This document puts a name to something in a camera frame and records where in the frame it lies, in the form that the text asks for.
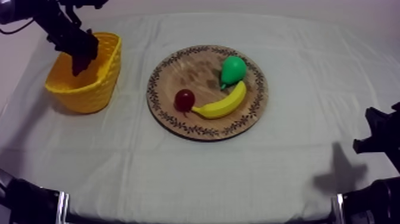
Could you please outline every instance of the toy banana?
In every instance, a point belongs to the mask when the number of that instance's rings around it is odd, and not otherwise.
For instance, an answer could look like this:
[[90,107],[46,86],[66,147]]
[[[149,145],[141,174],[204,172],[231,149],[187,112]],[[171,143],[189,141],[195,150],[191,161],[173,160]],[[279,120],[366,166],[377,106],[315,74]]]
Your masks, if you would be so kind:
[[202,107],[192,107],[192,111],[207,119],[223,117],[234,111],[241,104],[245,95],[246,85],[243,81],[239,81],[235,89],[224,99]]

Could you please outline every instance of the cable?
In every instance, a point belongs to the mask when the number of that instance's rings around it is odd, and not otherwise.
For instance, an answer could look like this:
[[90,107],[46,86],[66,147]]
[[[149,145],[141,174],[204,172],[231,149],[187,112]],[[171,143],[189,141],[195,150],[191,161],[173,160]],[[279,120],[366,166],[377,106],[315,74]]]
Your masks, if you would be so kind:
[[13,30],[13,31],[3,31],[2,29],[0,29],[0,33],[4,34],[4,35],[11,35],[11,34],[15,34],[23,29],[25,29],[27,26],[29,26],[31,23],[34,22],[34,19],[30,20],[27,24],[25,24],[24,26],[21,26],[20,28]]

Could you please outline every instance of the yellow plastic basket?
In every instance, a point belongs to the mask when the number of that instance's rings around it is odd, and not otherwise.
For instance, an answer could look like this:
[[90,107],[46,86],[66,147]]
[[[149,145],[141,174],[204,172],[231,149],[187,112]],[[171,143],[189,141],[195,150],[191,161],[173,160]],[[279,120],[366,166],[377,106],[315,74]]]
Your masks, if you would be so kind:
[[68,109],[93,113],[107,106],[121,69],[121,38],[113,33],[94,33],[98,56],[87,70],[72,75],[72,58],[60,53],[45,87]]

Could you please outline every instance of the white wall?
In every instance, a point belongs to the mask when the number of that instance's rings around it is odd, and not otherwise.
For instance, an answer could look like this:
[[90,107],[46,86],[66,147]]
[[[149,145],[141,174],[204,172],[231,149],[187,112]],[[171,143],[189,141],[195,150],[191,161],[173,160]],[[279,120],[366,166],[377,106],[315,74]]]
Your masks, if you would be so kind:
[[283,15],[400,36],[400,0],[110,0],[102,10],[83,8],[82,17],[116,14],[240,12]]

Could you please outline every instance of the plastic fruit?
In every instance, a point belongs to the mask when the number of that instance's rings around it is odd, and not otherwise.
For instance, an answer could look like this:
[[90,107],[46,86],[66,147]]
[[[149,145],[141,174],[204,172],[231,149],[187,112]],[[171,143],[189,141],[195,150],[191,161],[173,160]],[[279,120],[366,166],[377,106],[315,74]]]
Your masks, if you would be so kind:
[[195,105],[195,95],[188,89],[181,89],[175,94],[174,106],[180,112],[189,112]]
[[246,75],[246,63],[237,56],[229,56],[222,64],[221,89],[235,84]]
[[237,83],[235,89],[224,99],[206,104],[202,107],[192,107],[192,111],[207,119],[216,119],[234,111],[246,96],[246,85],[243,81]]

